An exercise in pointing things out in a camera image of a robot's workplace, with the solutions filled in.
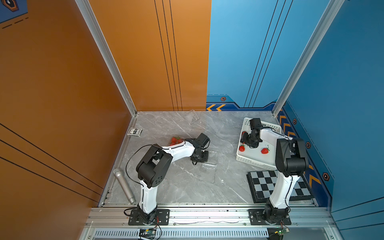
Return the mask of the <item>strawberry five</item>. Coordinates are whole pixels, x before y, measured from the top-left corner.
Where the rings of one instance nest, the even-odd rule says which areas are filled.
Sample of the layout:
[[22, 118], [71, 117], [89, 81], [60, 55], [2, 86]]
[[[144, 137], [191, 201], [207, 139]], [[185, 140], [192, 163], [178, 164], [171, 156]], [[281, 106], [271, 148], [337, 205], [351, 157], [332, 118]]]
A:
[[261, 153], [262, 154], [268, 154], [270, 152], [270, 150], [269, 150], [269, 147], [266, 147], [266, 148], [263, 148], [262, 150], [261, 150]]

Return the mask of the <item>white perforated plastic basket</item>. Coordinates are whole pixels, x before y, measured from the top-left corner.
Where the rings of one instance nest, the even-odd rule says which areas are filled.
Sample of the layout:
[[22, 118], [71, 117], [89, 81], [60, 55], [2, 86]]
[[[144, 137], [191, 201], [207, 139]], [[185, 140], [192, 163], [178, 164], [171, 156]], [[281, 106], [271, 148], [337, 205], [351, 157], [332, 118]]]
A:
[[[256, 166], [262, 170], [275, 171], [277, 169], [275, 165], [276, 146], [270, 142], [263, 141], [259, 143], [258, 148], [250, 148], [249, 146], [244, 145], [244, 152], [239, 151], [240, 145], [244, 144], [241, 144], [241, 142], [238, 143], [238, 150], [236, 152], [237, 161]], [[269, 147], [270, 152], [264, 155], [261, 153], [261, 150], [266, 147]]]

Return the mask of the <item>clear plastic clamshell container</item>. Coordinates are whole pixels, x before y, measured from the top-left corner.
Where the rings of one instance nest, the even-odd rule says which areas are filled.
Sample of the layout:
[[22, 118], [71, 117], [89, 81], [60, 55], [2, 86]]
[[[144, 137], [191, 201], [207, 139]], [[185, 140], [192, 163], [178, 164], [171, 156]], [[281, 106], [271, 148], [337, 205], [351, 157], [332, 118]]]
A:
[[184, 142], [184, 139], [182, 137], [174, 136], [171, 138], [171, 142], [170, 142], [169, 146], [174, 146], [177, 144], [181, 144], [183, 142]]

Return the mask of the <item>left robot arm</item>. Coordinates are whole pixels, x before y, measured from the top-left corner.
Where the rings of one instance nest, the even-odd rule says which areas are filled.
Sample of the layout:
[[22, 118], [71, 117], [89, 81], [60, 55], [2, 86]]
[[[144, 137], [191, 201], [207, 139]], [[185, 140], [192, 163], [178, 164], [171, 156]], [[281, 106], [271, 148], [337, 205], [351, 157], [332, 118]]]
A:
[[167, 147], [157, 144], [150, 146], [136, 167], [141, 185], [137, 211], [145, 224], [155, 222], [158, 186], [164, 180], [171, 163], [184, 158], [190, 158], [193, 165], [206, 163], [209, 158], [209, 144], [209, 137], [200, 134], [197, 138], [185, 139]]

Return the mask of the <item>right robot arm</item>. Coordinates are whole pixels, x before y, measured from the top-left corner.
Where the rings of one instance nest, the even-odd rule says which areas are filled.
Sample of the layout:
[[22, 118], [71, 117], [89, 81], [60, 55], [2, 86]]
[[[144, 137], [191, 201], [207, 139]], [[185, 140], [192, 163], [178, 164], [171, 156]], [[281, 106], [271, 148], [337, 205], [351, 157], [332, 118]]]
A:
[[283, 134], [280, 126], [244, 118], [236, 160], [261, 170], [277, 171], [277, 182], [259, 215], [267, 224], [289, 223], [289, 199], [309, 167], [305, 142]]

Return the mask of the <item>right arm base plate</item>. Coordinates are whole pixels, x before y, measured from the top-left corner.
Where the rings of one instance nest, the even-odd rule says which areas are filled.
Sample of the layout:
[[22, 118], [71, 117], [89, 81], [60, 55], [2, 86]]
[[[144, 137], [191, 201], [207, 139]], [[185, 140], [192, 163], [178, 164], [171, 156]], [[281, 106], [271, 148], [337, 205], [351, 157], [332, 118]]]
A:
[[273, 209], [266, 211], [264, 209], [249, 209], [248, 210], [251, 225], [283, 225], [289, 226], [292, 224], [288, 209]]

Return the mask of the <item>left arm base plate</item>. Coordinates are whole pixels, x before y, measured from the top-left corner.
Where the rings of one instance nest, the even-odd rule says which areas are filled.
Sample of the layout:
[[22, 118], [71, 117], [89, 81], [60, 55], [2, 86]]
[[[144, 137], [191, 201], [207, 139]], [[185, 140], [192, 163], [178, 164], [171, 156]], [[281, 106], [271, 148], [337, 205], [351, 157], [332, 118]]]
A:
[[134, 209], [129, 214], [129, 226], [143, 226], [143, 225], [159, 225], [167, 226], [170, 220], [169, 209], [155, 209], [149, 214], [143, 211]]

